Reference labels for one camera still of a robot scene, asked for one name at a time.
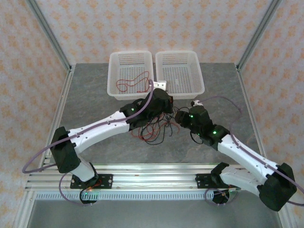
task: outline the basket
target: basket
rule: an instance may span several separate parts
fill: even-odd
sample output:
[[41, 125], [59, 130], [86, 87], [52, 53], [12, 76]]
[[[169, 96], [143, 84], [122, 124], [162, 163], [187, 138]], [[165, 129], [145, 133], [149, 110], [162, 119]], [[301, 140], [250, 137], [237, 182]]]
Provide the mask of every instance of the basket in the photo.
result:
[[156, 53], [156, 79], [167, 81], [167, 93], [173, 99], [194, 99], [205, 91], [200, 63], [194, 51]]
[[154, 80], [150, 51], [120, 51], [110, 55], [107, 84], [110, 96], [117, 100], [145, 98], [148, 92], [143, 91], [149, 89], [147, 78]]

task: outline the wall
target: wall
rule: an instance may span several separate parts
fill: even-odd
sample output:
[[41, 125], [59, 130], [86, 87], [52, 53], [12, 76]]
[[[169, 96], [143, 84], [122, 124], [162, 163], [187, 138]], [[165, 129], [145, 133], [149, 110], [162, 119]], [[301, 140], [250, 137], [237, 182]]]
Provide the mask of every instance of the wall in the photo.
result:
[[38, 0], [71, 64], [114, 51], [189, 49], [237, 63], [271, 0]]
[[11, 227], [21, 169], [47, 140], [66, 70], [25, 0], [2, 0], [0, 15], [0, 227]]
[[[242, 77], [268, 157], [304, 186], [304, 2], [282, 1]], [[299, 191], [292, 200], [304, 203]], [[298, 227], [304, 208], [289, 205]]]

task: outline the white plastic basket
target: white plastic basket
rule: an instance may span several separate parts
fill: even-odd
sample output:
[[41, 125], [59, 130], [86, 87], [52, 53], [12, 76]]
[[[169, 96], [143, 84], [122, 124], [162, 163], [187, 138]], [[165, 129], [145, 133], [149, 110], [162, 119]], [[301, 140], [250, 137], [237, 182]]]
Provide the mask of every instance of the white plastic basket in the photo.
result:
[[149, 88], [144, 73], [134, 80], [139, 74], [148, 71], [148, 79], [154, 80], [152, 54], [150, 51], [120, 51], [110, 55], [107, 92], [117, 100], [135, 100], [145, 98], [148, 94], [139, 93]]
[[167, 81], [167, 93], [173, 99], [194, 99], [205, 91], [200, 63], [194, 51], [156, 53], [156, 79]]

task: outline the enclosure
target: enclosure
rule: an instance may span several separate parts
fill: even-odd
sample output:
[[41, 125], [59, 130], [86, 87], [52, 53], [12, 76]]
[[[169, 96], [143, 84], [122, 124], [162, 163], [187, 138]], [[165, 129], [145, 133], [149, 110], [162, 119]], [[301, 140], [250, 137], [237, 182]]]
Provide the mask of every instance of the enclosure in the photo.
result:
[[[303, 208], [287, 203], [273, 212], [246, 191], [223, 207], [202, 201], [197, 173], [208, 173], [221, 162], [243, 167], [197, 145], [187, 129], [176, 126], [172, 136], [164, 131], [159, 145], [123, 133], [82, 153], [97, 172], [114, 175], [112, 191], [101, 195], [96, 209], [60, 198], [62, 174], [56, 166], [21, 172], [51, 143], [58, 127], [91, 124], [131, 102], [107, 93], [111, 53], [150, 51], [156, 80], [161, 75], [156, 75], [157, 52], [187, 50], [198, 56], [205, 87], [195, 99], [220, 95], [236, 102], [243, 117], [233, 134], [262, 156], [288, 163], [303, 186], [303, 9], [300, 0], [2, 1], [1, 226], [303, 227]], [[174, 105], [189, 107], [192, 100], [175, 100]], [[226, 128], [238, 115], [225, 100], [204, 106]], [[29, 168], [53, 163], [47, 150]], [[79, 191], [70, 189], [71, 178], [64, 177], [62, 188], [75, 199]], [[303, 203], [304, 197], [298, 190], [291, 200]]]

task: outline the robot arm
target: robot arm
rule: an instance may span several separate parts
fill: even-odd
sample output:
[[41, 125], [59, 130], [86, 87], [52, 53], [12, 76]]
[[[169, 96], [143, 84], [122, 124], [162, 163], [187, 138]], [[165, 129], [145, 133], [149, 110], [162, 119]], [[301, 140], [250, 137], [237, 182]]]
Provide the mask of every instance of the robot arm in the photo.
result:
[[296, 187], [285, 178], [278, 175], [272, 169], [262, 165], [251, 155], [263, 160], [278, 171], [284, 173], [292, 180], [295, 180], [293, 171], [289, 165], [283, 163], [278, 165], [270, 161], [236, 139], [234, 143], [229, 130], [223, 126], [214, 124], [209, 117], [207, 110], [197, 101], [192, 102], [189, 112], [178, 111], [175, 121], [181, 127], [190, 129], [190, 132], [200, 136], [200, 139], [207, 146], [233, 158], [248, 171], [237, 170], [229, 167], [226, 163], [220, 163], [212, 172], [212, 181], [216, 184], [227, 184], [238, 186], [259, 196], [262, 202], [272, 210], [279, 211], [285, 203], [296, 192]]
[[[156, 88], [145, 110], [131, 119], [128, 118], [143, 108], [148, 102], [149, 96], [150, 94], [145, 99], [138, 99], [133, 103], [127, 104], [109, 117], [90, 125], [69, 131], [64, 127], [56, 129], [52, 143], [75, 134], [77, 135], [77, 137], [51, 148], [58, 171], [60, 173], [70, 172], [74, 174], [81, 181], [86, 182], [87, 186], [94, 185], [98, 179], [98, 174], [92, 164], [79, 156], [81, 152], [108, 137], [145, 126], [162, 113], [173, 112], [173, 97], [169, 96], [164, 90]], [[110, 122], [111, 120], [121, 121], [113, 123]]]

